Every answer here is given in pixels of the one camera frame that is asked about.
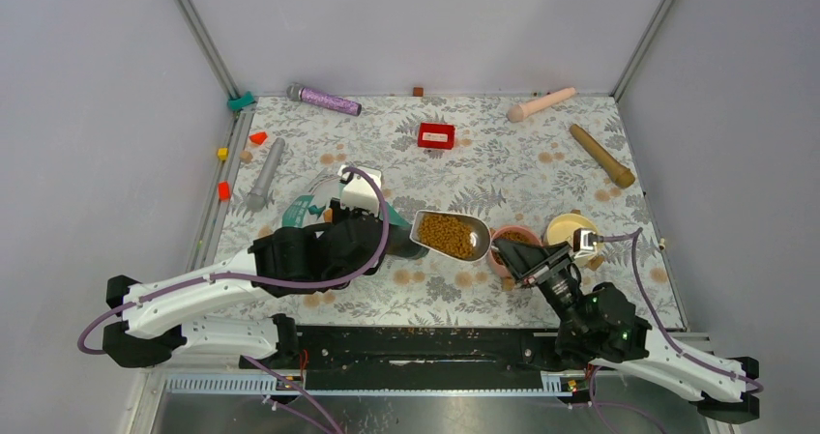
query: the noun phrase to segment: purple microphone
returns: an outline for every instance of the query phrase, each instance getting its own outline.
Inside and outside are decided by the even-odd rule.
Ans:
[[[325,107],[336,112],[346,113],[358,117],[362,113],[362,105],[358,102],[338,98],[315,89],[306,88],[299,83],[290,83],[287,87],[287,98],[292,101],[302,101]]]

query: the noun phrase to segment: gray floor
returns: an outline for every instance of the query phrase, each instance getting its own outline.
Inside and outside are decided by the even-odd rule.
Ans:
[[[659,419],[669,434],[708,432],[684,400],[663,388],[617,375],[599,377],[599,400],[629,403]],[[599,433],[608,432],[591,409],[556,408],[555,399],[525,397],[323,397],[321,403],[349,434]],[[249,395],[166,394],[154,428],[170,433],[313,434],[317,428]],[[304,399],[290,404],[322,420]],[[603,409],[621,432],[659,432],[639,415]]]

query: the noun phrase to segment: bowl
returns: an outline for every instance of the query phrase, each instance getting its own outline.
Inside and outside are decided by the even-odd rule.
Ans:
[[[563,214],[555,217],[546,227],[543,234],[543,243],[547,246],[568,242],[572,246],[572,235],[579,228],[587,228],[598,233],[598,227],[590,219],[579,214]],[[573,260],[578,268],[585,266],[600,253],[600,245],[595,245],[595,252],[578,254],[575,253]]]
[[[470,244],[473,246],[473,253],[467,258],[453,257],[452,255],[442,252],[441,250],[423,244],[419,239],[419,226],[422,225],[422,220],[429,214],[435,215],[449,215],[458,218],[459,221],[466,224],[470,228]],[[410,229],[410,241],[424,246],[430,250],[436,251],[446,257],[459,262],[472,263],[481,260],[488,252],[490,246],[489,228],[487,225],[476,217],[471,217],[465,214],[456,214],[453,212],[438,212],[435,210],[419,210],[416,212],[416,217],[413,219],[413,227]]]
[[[527,238],[527,241],[530,244],[532,244],[534,246],[540,246],[541,245],[541,239],[538,237],[538,235],[536,233],[532,232],[529,228],[525,228],[524,226],[514,226],[514,225],[502,226],[501,228],[498,229],[498,231],[496,231],[495,233],[492,234],[492,238],[491,238],[490,241],[492,242],[492,241],[498,239],[498,237],[500,237],[501,235],[503,235],[505,233],[520,233],[520,234],[523,234]],[[487,255],[487,263],[489,264],[490,270],[492,270],[494,273],[496,273],[500,277],[509,277],[509,276],[511,276],[510,271],[507,270],[507,267],[505,267],[503,264],[498,263],[498,262],[495,261],[495,256],[492,253]]]

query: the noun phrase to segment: gray wall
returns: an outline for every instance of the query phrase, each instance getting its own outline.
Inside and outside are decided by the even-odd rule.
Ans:
[[[608,93],[660,0],[193,0],[242,89]]]
[[[0,0],[0,431],[115,432],[134,373],[75,341],[182,272],[224,101],[173,0]]]
[[[689,319],[760,360],[744,433],[816,430],[818,14],[820,0],[679,0],[622,103]]]

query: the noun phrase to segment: glittery microphone handle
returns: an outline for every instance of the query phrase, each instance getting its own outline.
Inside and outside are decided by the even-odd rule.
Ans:
[[[321,91],[316,91],[315,89],[302,88],[301,96],[304,102],[353,115],[354,117],[358,117],[359,114],[362,113],[362,105],[360,103],[337,98],[336,96],[331,96]]]

